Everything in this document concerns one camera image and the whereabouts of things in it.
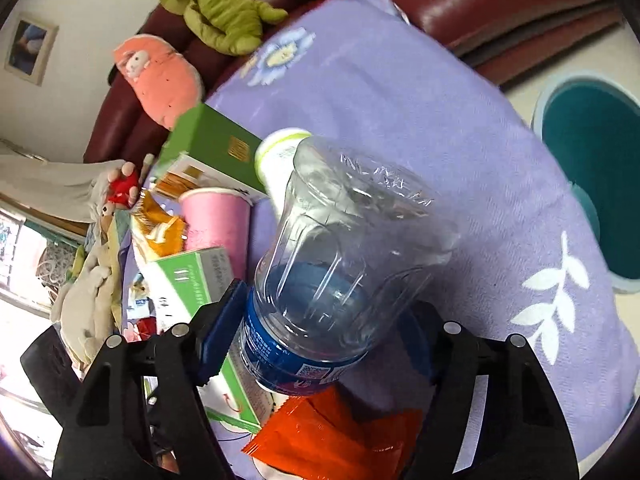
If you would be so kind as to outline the white green carton box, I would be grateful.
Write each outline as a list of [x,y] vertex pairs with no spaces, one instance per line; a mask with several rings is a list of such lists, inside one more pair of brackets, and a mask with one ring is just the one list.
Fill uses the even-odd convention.
[[[148,263],[142,275],[160,333],[190,322],[201,306],[219,300],[233,280],[229,257],[221,247],[160,258]],[[271,393],[256,384],[242,362],[239,336],[233,338],[220,373],[198,391],[207,415],[231,431],[256,434],[274,409]]]

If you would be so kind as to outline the orange-red snack wrapper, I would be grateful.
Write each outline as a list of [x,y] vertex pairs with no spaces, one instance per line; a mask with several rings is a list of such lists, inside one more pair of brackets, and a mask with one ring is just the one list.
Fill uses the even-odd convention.
[[288,398],[242,452],[302,479],[397,479],[423,419],[416,408],[372,411],[331,386]]

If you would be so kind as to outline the yellow orange snack bag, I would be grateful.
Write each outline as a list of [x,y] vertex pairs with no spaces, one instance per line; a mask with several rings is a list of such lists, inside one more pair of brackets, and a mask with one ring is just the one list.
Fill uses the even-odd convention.
[[183,252],[186,222],[168,214],[149,191],[142,191],[132,207],[130,229],[134,253],[143,264]]

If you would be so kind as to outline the pink paper cup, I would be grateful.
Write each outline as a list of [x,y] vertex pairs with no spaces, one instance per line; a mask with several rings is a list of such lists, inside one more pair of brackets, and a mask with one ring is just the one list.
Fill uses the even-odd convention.
[[186,250],[222,247],[233,276],[246,278],[252,204],[230,188],[197,188],[179,197],[186,222]]

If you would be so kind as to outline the clear plastic water bottle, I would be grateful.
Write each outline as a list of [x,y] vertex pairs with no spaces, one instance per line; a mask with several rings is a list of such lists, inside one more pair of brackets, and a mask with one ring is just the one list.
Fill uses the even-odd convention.
[[387,335],[450,260],[460,233],[404,167],[320,136],[298,144],[293,166],[240,350],[262,388],[309,396]]

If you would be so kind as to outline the green cardboard box gold emblem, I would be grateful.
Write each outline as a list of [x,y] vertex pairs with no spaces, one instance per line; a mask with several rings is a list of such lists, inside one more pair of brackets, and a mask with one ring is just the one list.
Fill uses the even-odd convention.
[[231,188],[255,203],[266,190],[255,169],[262,140],[213,108],[181,115],[153,167],[153,190],[171,198],[196,188]]

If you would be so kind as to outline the white supplement jar green band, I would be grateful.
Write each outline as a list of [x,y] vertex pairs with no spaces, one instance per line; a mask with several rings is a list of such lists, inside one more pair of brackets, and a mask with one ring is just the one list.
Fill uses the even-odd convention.
[[270,133],[255,153],[257,177],[269,196],[274,214],[280,219],[284,209],[286,187],[293,172],[298,144],[311,136],[301,128],[283,128]]

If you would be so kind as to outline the teal plastic trash bin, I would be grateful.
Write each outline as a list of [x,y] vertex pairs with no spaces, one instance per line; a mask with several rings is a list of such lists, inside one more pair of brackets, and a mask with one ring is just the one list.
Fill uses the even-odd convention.
[[639,291],[639,100],[593,72],[554,78],[530,126],[584,208],[612,285]]

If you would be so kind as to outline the beige plush toy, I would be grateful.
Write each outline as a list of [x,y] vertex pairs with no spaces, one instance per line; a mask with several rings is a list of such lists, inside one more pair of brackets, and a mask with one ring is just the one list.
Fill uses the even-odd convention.
[[90,365],[113,333],[112,303],[118,283],[110,246],[96,242],[76,280],[58,292],[50,320],[58,323],[62,341],[77,362]]

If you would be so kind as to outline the purple floral tablecloth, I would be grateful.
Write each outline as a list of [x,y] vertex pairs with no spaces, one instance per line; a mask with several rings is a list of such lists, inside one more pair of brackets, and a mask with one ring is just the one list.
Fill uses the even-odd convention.
[[521,332],[587,470],[634,404],[639,355],[588,220],[508,100],[390,0],[331,0],[277,32],[203,110],[268,136],[299,127],[373,162],[358,197],[416,207],[462,237],[426,294],[474,333]]

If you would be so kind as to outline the small red dressed doll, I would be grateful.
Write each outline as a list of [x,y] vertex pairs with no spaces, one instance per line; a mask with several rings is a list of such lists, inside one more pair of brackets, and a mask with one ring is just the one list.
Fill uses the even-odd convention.
[[106,197],[100,219],[103,234],[107,234],[110,229],[116,211],[130,209],[137,203],[142,184],[150,172],[154,159],[153,154],[146,154],[140,168],[133,162],[124,162],[108,173]]

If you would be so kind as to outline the white cloth drape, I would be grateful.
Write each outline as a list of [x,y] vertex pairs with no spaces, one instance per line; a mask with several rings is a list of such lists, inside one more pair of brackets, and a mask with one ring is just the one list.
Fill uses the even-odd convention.
[[44,162],[2,154],[1,194],[29,208],[73,222],[96,222],[108,187],[107,174],[122,168],[122,159],[75,164]]

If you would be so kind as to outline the pink plush pillow toy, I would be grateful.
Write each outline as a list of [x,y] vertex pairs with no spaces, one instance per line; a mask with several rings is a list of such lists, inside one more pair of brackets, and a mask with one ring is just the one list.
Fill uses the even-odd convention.
[[197,106],[204,94],[196,68],[160,37],[140,34],[113,51],[119,73],[130,84],[145,113],[165,129]]

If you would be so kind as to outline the dark red leather sofa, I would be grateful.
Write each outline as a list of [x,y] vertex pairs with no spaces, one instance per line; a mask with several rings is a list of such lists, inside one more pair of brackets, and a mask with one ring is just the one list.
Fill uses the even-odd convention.
[[[280,28],[321,3],[320,0],[266,0],[288,11]],[[411,24],[448,48],[494,84],[505,84],[578,41],[622,22],[613,0],[393,0]],[[206,47],[181,16],[158,5],[139,32],[169,42],[200,73],[203,100],[245,61]],[[83,162],[126,159],[141,162],[158,154],[168,131],[145,111],[130,84],[114,66],[110,90],[100,108]]]

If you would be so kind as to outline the green frog plush toy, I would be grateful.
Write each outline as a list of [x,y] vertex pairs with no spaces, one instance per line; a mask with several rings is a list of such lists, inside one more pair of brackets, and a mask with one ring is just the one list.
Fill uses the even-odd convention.
[[262,26],[282,23],[288,12],[260,0],[160,0],[183,17],[203,44],[224,55],[243,56],[262,45]]

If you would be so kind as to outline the framed picture on wall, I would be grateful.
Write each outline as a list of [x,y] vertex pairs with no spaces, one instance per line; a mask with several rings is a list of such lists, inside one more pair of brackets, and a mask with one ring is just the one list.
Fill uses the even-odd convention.
[[58,36],[58,25],[18,14],[4,69],[24,81],[41,86],[50,54]]

